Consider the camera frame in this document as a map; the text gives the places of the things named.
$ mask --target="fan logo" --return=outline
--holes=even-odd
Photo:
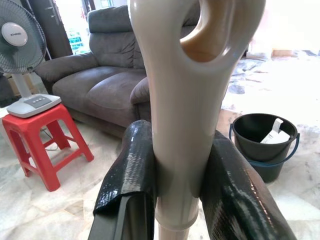
[[[21,32],[11,33],[10,35],[11,35],[11,36],[21,35]]]

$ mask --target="fan motor housing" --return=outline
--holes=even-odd
[[[1,28],[3,38],[12,46],[22,47],[28,41],[28,34],[24,28],[14,22],[7,22]]]

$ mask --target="sofa backrest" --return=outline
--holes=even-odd
[[[184,20],[181,37],[198,23],[199,4],[192,7]],[[88,14],[90,49],[100,66],[144,69],[144,60],[130,23],[128,6],[94,10]]]

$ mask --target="marble floor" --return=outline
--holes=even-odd
[[[279,58],[233,76],[217,125],[227,136],[235,118],[259,112],[279,115],[297,126],[299,148],[267,187],[298,240],[320,239],[319,69],[317,58]],[[95,159],[89,163],[79,157],[62,168],[57,174],[61,187],[54,192],[46,190],[39,176],[25,177],[0,136],[0,240],[88,239],[95,200],[121,150],[121,140],[80,122],[77,126]],[[53,162],[70,151],[59,152],[54,144],[47,149]],[[209,240],[199,206],[189,240]]]

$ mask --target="fan pole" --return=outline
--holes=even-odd
[[[29,87],[28,87],[23,75],[22,74],[12,74],[12,78],[14,80],[16,87],[19,90],[19,93],[21,94],[21,97],[22,98],[30,97],[31,92],[29,90]]]

